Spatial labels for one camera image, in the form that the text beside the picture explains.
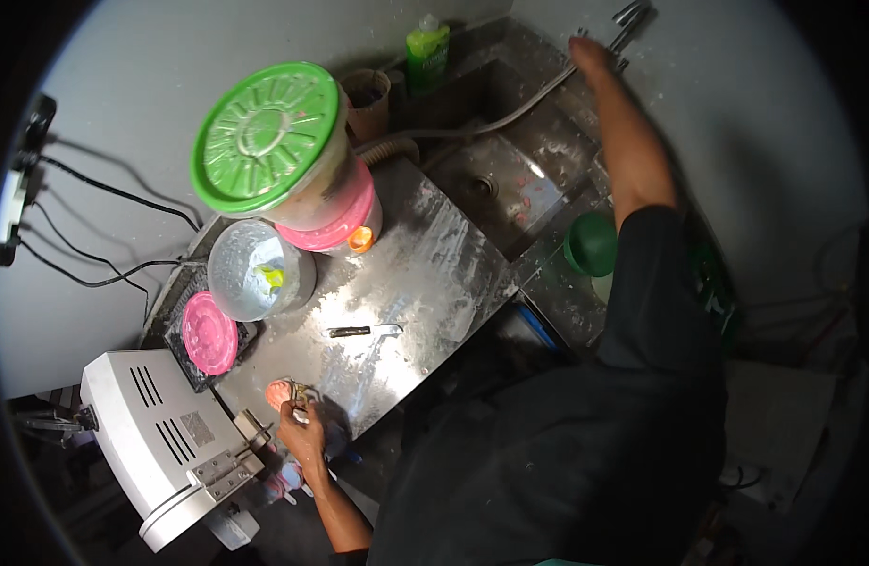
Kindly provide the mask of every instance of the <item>blue object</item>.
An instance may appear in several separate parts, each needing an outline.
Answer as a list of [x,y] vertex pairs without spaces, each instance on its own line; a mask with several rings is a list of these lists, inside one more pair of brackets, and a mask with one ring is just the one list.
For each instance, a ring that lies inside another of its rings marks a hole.
[[520,315],[522,315],[522,320],[529,324],[529,327],[532,329],[532,331],[535,334],[539,335],[539,338],[542,339],[542,341],[545,343],[546,346],[548,346],[548,348],[553,351],[560,351],[560,348],[557,347],[557,345],[551,339],[551,336],[549,336],[548,333],[545,332],[545,327],[542,324],[542,321],[540,321],[539,318],[535,316],[535,314],[529,309],[529,307],[524,304],[517,304],[516,311],[519,312]]

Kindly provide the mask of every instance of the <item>hand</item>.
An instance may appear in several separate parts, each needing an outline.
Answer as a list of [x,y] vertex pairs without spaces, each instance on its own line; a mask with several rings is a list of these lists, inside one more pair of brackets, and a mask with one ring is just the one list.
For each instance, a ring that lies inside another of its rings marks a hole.
[[586,75],[586,82],[594,87],[594,79],[610,68],[610,53],[600,43],[587,37],[569,39],[569,56],[576,67]]
[[[309,414],[309,424],[302,424],[293,417],[294,408],[301,408]],[[309,486],[320,474],[327,474],[324,425],[315,410],[315,403],[306,405],[303,401],[285,401],[281,405],[281,425],[277,429],[277,437],[299,461]]]

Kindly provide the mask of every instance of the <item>orange cap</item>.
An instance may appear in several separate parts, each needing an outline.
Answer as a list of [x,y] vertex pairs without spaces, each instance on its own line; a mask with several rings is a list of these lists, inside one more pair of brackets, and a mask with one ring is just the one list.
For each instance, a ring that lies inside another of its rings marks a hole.
[[375,243],[375,235],[368,226],[360,226],[350,234],[350,237],[347,238],[347,243],[350,245],[351,250],[357,254],[362,254],[363,252],[367,252],[372,244]]

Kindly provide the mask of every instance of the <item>knife handle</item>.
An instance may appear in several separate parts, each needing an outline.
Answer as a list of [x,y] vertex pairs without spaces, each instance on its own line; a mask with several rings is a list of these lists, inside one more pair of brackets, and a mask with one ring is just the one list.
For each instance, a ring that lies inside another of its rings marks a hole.
[[344,336],[365,336],[372,334],[372,329],[369,326],[344,326],[343,328],[332,328],[327,331],[327,335],[331,338],[343,338]]

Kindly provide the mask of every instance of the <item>green container lid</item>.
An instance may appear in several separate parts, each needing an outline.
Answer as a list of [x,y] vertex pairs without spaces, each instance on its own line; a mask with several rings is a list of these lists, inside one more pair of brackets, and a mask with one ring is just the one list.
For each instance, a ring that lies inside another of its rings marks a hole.
[[280,204],[324,150],[338,111],[338,85],[316,64],[251,74],[202,122],[190,163],[195,193],[234,215]]
[[580,274],[604,277],[617,261],[617,231],[597,212],[576,218],[563,238],[563,255]]

